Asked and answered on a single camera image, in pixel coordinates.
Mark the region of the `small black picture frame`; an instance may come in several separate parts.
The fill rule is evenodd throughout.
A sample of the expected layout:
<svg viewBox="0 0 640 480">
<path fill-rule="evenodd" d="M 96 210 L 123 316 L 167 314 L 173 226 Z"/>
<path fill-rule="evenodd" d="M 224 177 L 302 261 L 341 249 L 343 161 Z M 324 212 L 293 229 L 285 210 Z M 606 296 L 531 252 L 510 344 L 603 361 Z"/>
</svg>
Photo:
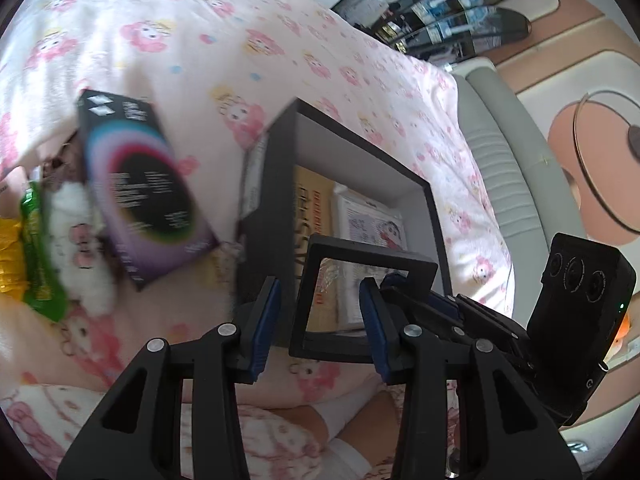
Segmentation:
<svg viewBox="0 0 640 480">
<path fill-rule="evenodd" d="M 405 271 L 413 288 L 424 294 L 431 291 L 438 264 L 415 252 L 359 244 L 319 234 L 310 238 L 293 314 L 288 354 L 317 361 L 372 364 L 399 342 L 395 317 L 382 299 L 374 278 L 364 278 L 359 285 L 359 307 L 367 336 L 349 337 L 309 333 L 307 330 L 320 266 L 326 259 Z"/>
</svg>

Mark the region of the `cartoon diamond painting kit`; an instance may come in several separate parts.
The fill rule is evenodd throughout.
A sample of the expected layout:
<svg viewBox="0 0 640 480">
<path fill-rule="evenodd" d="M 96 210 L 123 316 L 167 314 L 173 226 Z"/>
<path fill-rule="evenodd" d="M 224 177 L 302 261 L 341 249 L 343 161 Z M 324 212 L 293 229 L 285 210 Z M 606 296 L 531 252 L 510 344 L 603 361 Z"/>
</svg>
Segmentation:
<svg viewBox="0 0 640 480">
<path fill-rule="evenodd" d="M 341 240 L 393 250 L 406 250 L 404 220 L 399 210 L 351 190 L 334 186 L 332 197 L 333 235 Z M 359 307 L 359 285 L 364 278 L 380 284 L 390 268 L 363 266 L 334 260 L 337 329 L 341 332 L 360 330 L 363 320 Z"/>
</svg>

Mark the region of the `green snack packet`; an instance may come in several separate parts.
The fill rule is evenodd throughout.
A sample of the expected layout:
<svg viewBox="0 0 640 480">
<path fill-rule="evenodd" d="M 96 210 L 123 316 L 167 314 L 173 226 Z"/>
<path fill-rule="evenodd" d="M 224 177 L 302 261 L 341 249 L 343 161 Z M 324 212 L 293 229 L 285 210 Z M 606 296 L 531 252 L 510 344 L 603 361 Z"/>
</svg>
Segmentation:
<svg viewBox="0 0 640 480">
<path fill-rule="evenodd" d="M 42 218 L 38 186 L 29 181 L 21 199 L 22 241 L 27 288 L 23 301 L 53 323 L 65 316 L 66 293 L 52 268 L 46 244 L 46 228 Z"/>
</svg>

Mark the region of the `white fluffy plush toy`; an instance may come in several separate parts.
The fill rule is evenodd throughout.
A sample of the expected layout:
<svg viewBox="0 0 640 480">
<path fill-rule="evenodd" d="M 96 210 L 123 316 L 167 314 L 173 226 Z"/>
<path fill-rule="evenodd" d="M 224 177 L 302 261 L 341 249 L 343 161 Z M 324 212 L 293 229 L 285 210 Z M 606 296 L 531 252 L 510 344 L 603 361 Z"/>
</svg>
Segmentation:
<svg viewBox="0 0 640 480">
<path fill-rule="evenodd" d="M 46 222 L 51 264 L 69 300 L 93 318 L 111 314 L 116 285 L 94 226 L 85 185 L 65 181 L 47 194 Z"/>
</svg>

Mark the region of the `yellow snack packet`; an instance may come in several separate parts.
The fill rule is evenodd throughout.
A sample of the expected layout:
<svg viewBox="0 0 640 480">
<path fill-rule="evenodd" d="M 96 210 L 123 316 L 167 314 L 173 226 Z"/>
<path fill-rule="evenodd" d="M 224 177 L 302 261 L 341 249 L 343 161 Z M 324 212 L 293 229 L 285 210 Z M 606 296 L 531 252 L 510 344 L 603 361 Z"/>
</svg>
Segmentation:
<svg viewBox="0 0 640 480">
<path fill-rule="evenodd" d="M 28 289 L 20 219 L 0 219 L 0 289 L 17 301 Z"/>
</svg>

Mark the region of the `black Smart Devil box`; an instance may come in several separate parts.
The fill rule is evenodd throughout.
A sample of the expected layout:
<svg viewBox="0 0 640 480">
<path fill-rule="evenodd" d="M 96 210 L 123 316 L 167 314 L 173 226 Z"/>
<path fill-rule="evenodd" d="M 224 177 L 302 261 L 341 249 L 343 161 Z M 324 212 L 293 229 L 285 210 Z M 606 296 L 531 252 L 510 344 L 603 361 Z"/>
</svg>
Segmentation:
<svg viewBox="0 0 640 480">
<path fill-rule="evenodd" d="M 86 89 L 77 109 L 87 180 L 136 289 L 219 245 L 150 104 Z"/>
</svg>

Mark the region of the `grey padded headboard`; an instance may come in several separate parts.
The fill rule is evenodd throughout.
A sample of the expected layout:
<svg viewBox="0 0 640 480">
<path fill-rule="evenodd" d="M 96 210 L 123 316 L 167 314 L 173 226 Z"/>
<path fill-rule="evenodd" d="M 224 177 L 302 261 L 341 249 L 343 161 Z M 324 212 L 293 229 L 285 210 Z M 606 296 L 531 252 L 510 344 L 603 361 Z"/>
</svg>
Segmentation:
<svg viewBox="0 0 640 480">
<path fill-rule="evenodd" d="M 540 277 L 552 238 L 586 234 L 547 139 L 496 70 L 456 68 L 460 127 L 480 168 L 515 272 Z"/>
</svg>

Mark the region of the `person's leg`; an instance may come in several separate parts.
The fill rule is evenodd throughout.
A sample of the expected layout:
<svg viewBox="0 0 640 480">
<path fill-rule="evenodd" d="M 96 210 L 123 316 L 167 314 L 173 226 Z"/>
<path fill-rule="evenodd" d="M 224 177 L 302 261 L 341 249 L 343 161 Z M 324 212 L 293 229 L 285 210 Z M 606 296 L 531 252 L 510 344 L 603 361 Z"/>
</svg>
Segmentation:
<svg viewBox="0 0 640 480">
<path fill-rule="evenodd" d="M 370 479 L 395 456 L 404 390 L 363 385 L 314 405 L 273 414 L 309 431 L 320 444 L 320 479 Z"/>
</svg>

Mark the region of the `black cardboard storage box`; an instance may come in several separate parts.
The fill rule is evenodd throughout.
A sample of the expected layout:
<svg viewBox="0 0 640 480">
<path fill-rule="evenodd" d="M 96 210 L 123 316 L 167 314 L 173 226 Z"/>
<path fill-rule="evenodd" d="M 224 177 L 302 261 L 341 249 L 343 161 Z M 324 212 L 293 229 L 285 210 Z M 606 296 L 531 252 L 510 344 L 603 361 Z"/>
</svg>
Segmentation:
<svg viewBox="0 0 640 480">
<path fill-rule="evenodd" d="M 281 285 L 273 342 L 318 360 L 332 351 L 358 362 L 366 341 L 359 284 L 382 281 L 390 266 L 323 257 L 307 316 L 296 309 L 314 234 L 414 252 L 436 263 L 420 276 L 422 292 L 452 292 L 431 185 L 310 104 L 285 107 L 245 156 L 236 239 L 239 302 L 254 300 L 268 276 Z"/>
</svg>

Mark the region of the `hand cream tube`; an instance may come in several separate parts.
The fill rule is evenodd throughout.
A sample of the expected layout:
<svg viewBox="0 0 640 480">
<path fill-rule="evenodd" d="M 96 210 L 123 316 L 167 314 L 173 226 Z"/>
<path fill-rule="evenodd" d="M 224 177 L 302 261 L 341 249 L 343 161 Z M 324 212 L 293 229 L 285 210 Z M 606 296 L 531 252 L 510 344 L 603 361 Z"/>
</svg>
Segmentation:
<svg viewBox="0 0 640 480">
<path fill-rule="evenodd" d="M 58 150 L 41 165 L 43 187 L 56 192 L 66 182 L 85 183 L 84 151 L 78 132 L 70 136 Z"/>
</svg>

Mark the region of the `glass display cabinet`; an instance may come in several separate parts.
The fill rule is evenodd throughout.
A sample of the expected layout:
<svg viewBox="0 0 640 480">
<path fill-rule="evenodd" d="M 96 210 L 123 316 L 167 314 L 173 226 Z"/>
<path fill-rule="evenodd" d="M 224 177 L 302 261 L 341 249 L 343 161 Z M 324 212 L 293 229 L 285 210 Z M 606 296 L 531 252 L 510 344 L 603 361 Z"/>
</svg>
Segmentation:
<svg viewBox="0 0 640 480">
<path fill-rule="evenodd" d="M 340 0 L 333 11 L 375 44 L 444 66 L 529 36 L 529 19 L 503 1 Z"/>
</svg>

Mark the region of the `pink cartoon blanket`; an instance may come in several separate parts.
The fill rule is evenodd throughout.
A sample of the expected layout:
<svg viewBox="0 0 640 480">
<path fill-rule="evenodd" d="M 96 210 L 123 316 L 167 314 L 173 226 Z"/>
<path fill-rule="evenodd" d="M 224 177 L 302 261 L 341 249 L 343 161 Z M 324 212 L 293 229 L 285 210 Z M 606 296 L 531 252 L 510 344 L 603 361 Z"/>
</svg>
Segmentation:
<svg viewBox="0 0 640 480">
<path fill-rule="evenodd" d="M 221 248 L 114 311 L 52 323 L 1 300 L 1 406 L 48 476 L 134 355 L 201 337 L 231 316 L 243 158 L 302 99 L 431 185 L 452 288 L 514 310 L 509 249 L 461 130 L 454 77 L 357 32 L 314 0 L 24 0 L 1 38 L 1 167 L 30 169 L 78 126 L 86 89 L 155 108 Z"/>
</svg>

